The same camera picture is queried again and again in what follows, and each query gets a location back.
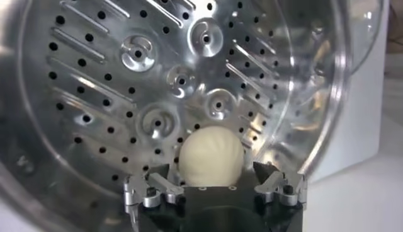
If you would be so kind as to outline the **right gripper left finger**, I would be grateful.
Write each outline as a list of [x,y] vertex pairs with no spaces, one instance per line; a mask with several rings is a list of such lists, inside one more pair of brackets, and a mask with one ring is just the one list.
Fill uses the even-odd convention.
[[171,183],[167,179],[168,173],[169,164],[159,165],[123,181],[125,212],[130,216],[133,231],[140,231],[140,208],[157,209],[162,200],[178,205],[184,197],[184,188]]

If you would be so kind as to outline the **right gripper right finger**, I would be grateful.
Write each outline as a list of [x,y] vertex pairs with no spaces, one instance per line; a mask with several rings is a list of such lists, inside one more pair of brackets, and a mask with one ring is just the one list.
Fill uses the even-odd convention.
[[259,185],[254,191],[263,198],[264,203],[278,201],[283,206],[294,207],[301,204],[307,207],[307,178],[305,175],[280,171],[271,163],[253,163]]

